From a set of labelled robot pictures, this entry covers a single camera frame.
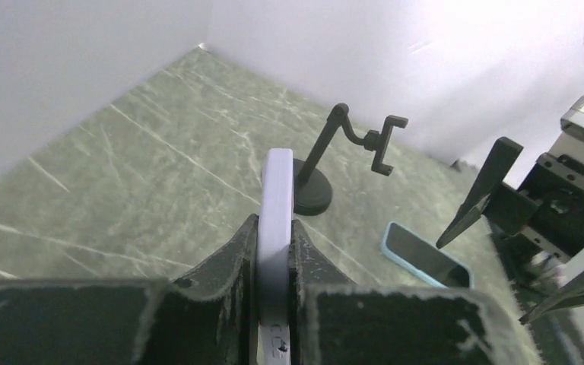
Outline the lavender case phone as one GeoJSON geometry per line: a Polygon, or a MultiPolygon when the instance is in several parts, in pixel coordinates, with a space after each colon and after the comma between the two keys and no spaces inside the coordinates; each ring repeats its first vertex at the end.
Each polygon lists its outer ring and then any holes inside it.
{"type": "Polygon", "coordinates": [[[294,209],[294,157],[288,148],[268,151],[262,169],[255,288],[266,364],[290,364],[288,257],[294,209]]]}

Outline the blue case phone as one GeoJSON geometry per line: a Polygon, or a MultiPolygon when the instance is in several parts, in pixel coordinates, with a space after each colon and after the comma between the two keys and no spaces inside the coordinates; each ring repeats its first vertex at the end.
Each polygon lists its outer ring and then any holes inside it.
{"type": "Polygon", "coordinates": [[[401,224],[390,221],[380,243],[381,253],[433,287],[475,287],[472,271],[401,224]]]}

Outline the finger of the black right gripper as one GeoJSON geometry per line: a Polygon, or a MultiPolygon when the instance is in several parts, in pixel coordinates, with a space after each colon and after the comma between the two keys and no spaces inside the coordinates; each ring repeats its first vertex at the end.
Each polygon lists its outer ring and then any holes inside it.
{"type": "Polygon", "coordinates": [[[528,324],[546,313],[584,306],[584,271],[529,310],[519,321],[528,324]]]}
{"type": "Polygon", "coordinates": [[[494,142],[454,219],[436,241],[436,248],[442,249],[480,219],[487,200],[502,185],[522,149],[523,146],[507,137],[494,142]]]}

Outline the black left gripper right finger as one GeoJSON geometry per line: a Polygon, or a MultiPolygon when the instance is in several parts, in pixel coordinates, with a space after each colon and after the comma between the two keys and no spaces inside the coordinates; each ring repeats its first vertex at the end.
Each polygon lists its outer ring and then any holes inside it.
{"type": "Polygon", "coordinates": [[[294,364],[527,364],[508,312],[480,291],[354,283],[300,221],[290,245],[294,364]]]}

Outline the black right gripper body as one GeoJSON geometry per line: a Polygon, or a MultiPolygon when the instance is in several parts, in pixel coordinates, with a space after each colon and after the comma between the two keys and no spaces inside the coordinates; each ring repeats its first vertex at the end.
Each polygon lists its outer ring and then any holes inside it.
{"type": "Polygon", "coordinates": [[[584,163],[544,153],[517,189],[506,183],[484,216],[509,236],[522,235],[557,257],[584,248],[584,163]]]}

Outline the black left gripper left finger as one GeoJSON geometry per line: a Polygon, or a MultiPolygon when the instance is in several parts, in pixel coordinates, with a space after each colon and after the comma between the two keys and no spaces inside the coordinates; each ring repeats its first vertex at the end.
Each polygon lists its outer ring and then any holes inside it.
{"type": "Polygon", "coordinates": [[[0,280],[0,364],[256,363],[258,222],[173,280],[0,280]]]}

